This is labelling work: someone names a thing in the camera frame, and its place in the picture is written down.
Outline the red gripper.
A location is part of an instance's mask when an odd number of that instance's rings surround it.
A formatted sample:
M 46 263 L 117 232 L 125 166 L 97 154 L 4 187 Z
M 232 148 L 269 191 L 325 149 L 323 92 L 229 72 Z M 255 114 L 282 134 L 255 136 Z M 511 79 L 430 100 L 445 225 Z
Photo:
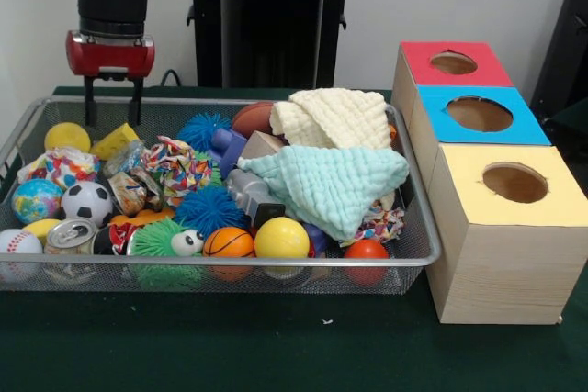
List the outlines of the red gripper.
M 143 78 L 151 72 L 155 57 L 153 38 L 146 35 L 139 39 L 107 39 L 70 30 L 65 48 L 71 71 L 84 76 L 85 124 L 96 125 L 95 78 L 122 75 L 133 82 L 128 122 L 131 126 L 139 126 Z

